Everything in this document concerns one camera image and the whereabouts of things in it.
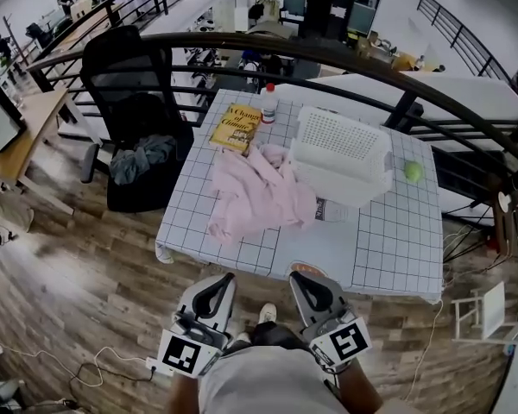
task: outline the white grid tablecloth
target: white grid tablecloth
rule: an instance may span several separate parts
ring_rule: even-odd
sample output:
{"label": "white grid tablecloth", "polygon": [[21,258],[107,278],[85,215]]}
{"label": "white grid tablecloth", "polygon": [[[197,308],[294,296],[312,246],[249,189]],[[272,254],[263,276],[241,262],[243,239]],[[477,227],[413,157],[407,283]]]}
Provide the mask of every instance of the white grid tablecloth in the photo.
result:
{"label": "white grid tablecloth", "polygon": [[[288,251],[288,244],[279,244],[279,239],[286,237],[284,241],[296,243],[294,258],[303,259],[299,233],[288,236],[286,229],[267,229],[225,246],[206,232],[218,200],[218,193],[212,190],[212,165],[217,150],[209,145],[209,137],[231,103],[261,108],[262,99],[247,92],[218,92],[202,126],[194,129],[192,150],[156,238],[156,254],[159,260],[167,262],[168,248],[225,267],[283,279],[291,270],[286,261],[282,262],[288,254],[281,254]],[[297,133],[301,107],[300,103],[281,100],[275,124],[261,124],[256,141],[289,147]],[[340,245],[351,246],[354,254],[350,259],[345,256],[338,260],[341,267],[332,266],[325,272],[347,290],[399,292],[435,299],[441,292],[443,240],[432,149],[408,135],[388,132],[394,152],[394,186],[360,210],[350,210],[354,222],[343,224],[338,232],[346,233]],[[425,176],[418,184],[405,178],[405,160],[416,160],[423,165]],[[315,222],[315,225],[330,224]],[[322,252],[323,246],[338,243],[334,238],[323,241],[325,232],[318,233],[314,239],[319,248],[316,251]],[[306,237],[302,237],[303,243],[310,246]],[[325,251],[326,263],[333,257],[334,248]],[[323,264],[322,259],[317,262],[320,268]]]}

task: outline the desk chair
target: desk chair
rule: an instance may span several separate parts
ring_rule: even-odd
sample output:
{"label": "desk chair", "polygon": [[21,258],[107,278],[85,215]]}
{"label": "desk chair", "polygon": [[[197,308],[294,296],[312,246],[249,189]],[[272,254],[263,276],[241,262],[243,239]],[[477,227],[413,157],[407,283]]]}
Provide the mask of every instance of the desk chair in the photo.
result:
{"label": "desk chair", "polygon": [[[107,31],[85,47],[80,77],[115,143],[113,156],[121,149],[134,149],[140,139],[150,135],[171,135],[176,140],[168,160],[152,165],[132,184],[117,185],[109,177],[110,210],[157,210],[166,207],[171,198],[193,144],[192,127],[182,120],[174,101],[171,68],[171,49],[149,47],[136,26]],[[110,175],[109,167],[98,160],[98,150],[93,145],[86,152],[83,183],[92,182],[94,169]]]}
{"label": "desk chair", "polygon": [[[494,288],[480,296],[478,290],[472,291],[473,298],[455,299],[455,342],[495,343],[500,345],[518,345],[518,322],[504,322],[504,283],[500,282]],[[474,304],[474,308],[461,316],[461,304]],[[466,319],[474,318],[474,329],[480,329],[479,337],[462,337],[460,324]],[[504,336],[496,338],[493,335],[501,327],[510,327],[511,330]]]}

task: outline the black railing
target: black railing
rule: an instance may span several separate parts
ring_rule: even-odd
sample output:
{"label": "black railing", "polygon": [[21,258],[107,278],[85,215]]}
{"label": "black railing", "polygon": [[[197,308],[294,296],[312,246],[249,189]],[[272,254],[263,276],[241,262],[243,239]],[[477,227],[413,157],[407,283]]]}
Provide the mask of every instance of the black railing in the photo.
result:
{"label": "black railing", "polygon": [[420,0],[416,9],[449,41],[474,75],[510,83],[510,77],[489,49],[446,8],[435,0]]}
{"label": "black railing", "polygon": [[[321,91],[333,96],[346,98],[362,104],[367,104],[374,109],[388,112],[388,120],[385,125],[391,129],[400,130],[402,133],[414,134],[413,128],[422,127],[429,131],[430,134],[437,137],[436,140],[431,139],[427,141],[439,141],[448,140],[455,141],[463,146],[467,147],[483,161],[485,167],[490,169],[484,169],[477,165],[470,164],[472,170],[479,171],[482,175],[488,173],[494,173],[503,182],[509,179],[513,175],[517,175],[518,172],[514,172],[510,169],[503,161],[502,158],[497,158],[494,153],[487,152],[481,149],[479,146],[473,143],[474,139],[485,139],[492,140],[502,147],[505,151],[511,153],[516,159],[518,159],[518,147],[506,136],[503,132],[496,128],[496,126],[502,126],[504,122],[490,122],[484,120],[478,114],[469,110],[462,104],[458,103],[454,99],[447,95],[433,89],[428,85],[424,85],[421,82],[410,78],[409,76],[395,72],[389,69],[384,64],[373,62],[372,60],[363,60],[357,58],[354,54],[346,51],[336,51],[321,47],[313,47],[309,45],[303,45],[299,42],[278,40],[270,37],[246,35],[246,34],[220,34],[220,33],[177,33],[177,34],[157,34],[147,35],[142,37],[144,41],[150,45],[156,45],[157,47],[172,47],[172,48],[223,48],[231,50],[253,50],[258,53],[273,53],[288,57],[294,57],[300,60],[312,61],[327,66],[334,66],[344,71],[361,74],[364,77],[372,78],[380,81],[387,85],[394,86],[398,89],[403,90],[401,100],[397,105],[391,105],[371,97],[356,94],[352,91],[324,85],[318,82],[310,80],[304,80],[299,78],[293,78],[285,75],[274,75],[263,72],[245,71],[236,68],[226,67],[214,67],[214,66],[173,66],[173,71],[176,72],[207,72],[211,74],[231,75],[241,78],[259,78],[269,80],[275,83],[285,83],[289,85],[295,85],[311,90]],[[29,71],[39,82],[41,88],[44,91],[51,90],[50,82],[43,76],[42,70],[49,68],[50,66],[56,66],[59,64],[66,64],[74,60],[80,60],[83,51],[70,51],[57,56],[49,57],[34,63]],[[148,68],[126,68],[117,69],[116,72],[134,72],[134,71],[146,71]],[[77,78],[78,74],[72,72],[68,75],[64,75],[58,78],[54,78],[55,81],[61,81],[62,79]],[[120,90],[139,90],[139,91],[157,91],[159,86],[150,87],[111,87],[111,91]],[[78,94],[85,92],[84,87],[72,88],[69,90],[71,93]],[[180,87],[174,86],[174,92],[185,92],[193,94],[203,95],[215,95],[216,91],[213,89],[206,88],[194,88],[194,87]],[[431,103],[441,109],[445,110],[454,116],[457,120],[448,121],[430,121],[426,118],[422,118],[418,115],[416,109],[417,103],[422,102]],[[79,102],[79,106],[94,106],[92,101]],[[206,113],[207,108],[202,106],[184,106],[179,105],[179,110],[190,110],[198,113]],[[99,116],[98,113],[85,113],[85,116]],[[456,130],[457,126],[462,125],[462,128]],[[471,132],[477,134],[476,137],[472,138],[469,134]],[[440,154],[445,154],[450,160],[456,160],[457,164],[463,161],[457,158],[452,153],[444,152],[439,150]],[[479,183],[471,181],[473,185],[479,187]],[[483,198],[483,201],[488,201],[490,198],[489,190],[487,190],[487,197]]]}
{"label": "black railing", "polygon": [[[105,30],[115,28],[124,24],[135,24],[140,30],[146,28],[159,15],[168,14],[169,8],[172,8],[180,0],[106,0],[100,5],[92,9],[91,12],[85,14],[65,31],[58,35],[54,40],[42,50],[36,61],[43,60],[46,57],[53,56],[57,53],[65,53],[83,47],[93,36],[103,33]],[[131,7],[133,2],[137,2],[138,6]],[[90,26],[86,26],[88,22],[93,22]],[[71,60],[67,66],[61,68],[50,66],[44,70],[44,76],[48,77],[47,81],[52,83],[52,87],[56,82],[66,75],[73,75],[67,83],[67,87],[73,86],[78,72],[71,72],[77,65],[80,66],[78,60]]]}

